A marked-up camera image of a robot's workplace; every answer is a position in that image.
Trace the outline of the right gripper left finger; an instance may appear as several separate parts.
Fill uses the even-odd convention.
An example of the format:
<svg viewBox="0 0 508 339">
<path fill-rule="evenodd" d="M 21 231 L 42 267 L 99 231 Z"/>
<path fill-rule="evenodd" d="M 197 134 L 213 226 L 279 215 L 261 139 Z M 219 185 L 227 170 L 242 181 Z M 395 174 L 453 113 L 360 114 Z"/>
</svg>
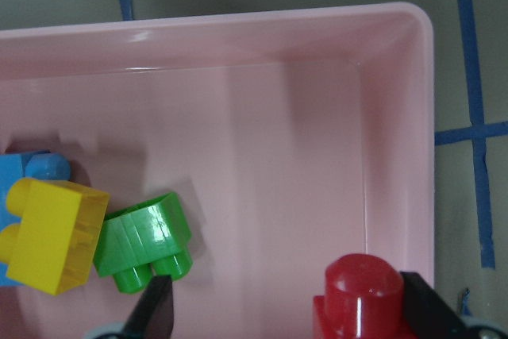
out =
<svg viewBox="0 0 508 339">
<path fill-rule="evenodd" d="M 171 338 L 175 324 L 173 282 L 154 276 L 121 330 L 121 338 Z"/>
</svg>

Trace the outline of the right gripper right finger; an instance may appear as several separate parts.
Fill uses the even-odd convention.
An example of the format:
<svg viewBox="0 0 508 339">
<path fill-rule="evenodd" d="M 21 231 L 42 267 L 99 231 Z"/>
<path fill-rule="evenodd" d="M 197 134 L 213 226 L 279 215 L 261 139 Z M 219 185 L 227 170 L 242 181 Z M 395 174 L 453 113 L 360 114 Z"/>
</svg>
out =
<svg viewBox="0 0 508 339">
<path fill-rule="evenodd" d="M 418 273 L 400 274 L 403 317 L 417 338 L 471 338 L 467 326 Z"/>
</svg>

